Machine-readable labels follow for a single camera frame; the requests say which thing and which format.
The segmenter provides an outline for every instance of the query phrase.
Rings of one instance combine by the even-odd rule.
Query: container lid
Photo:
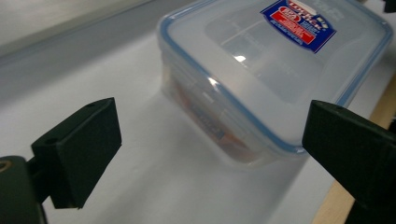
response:
[[[160,35],[263,134],[301,152],[311,100],[347,105],[392,31],[355,0],[206,0],[165,17]]]

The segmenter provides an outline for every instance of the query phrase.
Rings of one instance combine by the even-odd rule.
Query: clear plastic container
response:
[[[158,28],[163,89],[248,165],[305,154],[312,100],[347,106],[392,37],[355,0],[206,0]]]

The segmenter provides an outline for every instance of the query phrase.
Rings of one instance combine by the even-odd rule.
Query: blue label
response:
[[[261,14],[286,38],[314,53],[336,32],[313,8],[296,0],[280,0]]]

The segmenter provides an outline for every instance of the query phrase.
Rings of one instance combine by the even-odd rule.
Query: white table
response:
[[[149,0],[2,0],[0,57]]]
[[[314,160],[233,167],[161,93],[156,23],[189,2],[156,0],[0,62],[1,156],[30,159],[40,135],[90,102],[116,98],[120,151],[83,209],[44,202],[50,224],[304,224],[314,217],[333,181]],[[375,2],[367,4],[379,11]],[[395,58],[393,42],[353,111],[371,114]]]

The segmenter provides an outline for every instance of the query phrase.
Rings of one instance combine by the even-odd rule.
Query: wooden edge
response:
[[[393,75],[392,80],[376,104],[370,121],[387,129],[395,112],[396,74]],[[334,181],[312,224],[345,223],[354,202],[354,198],[337,181]]]

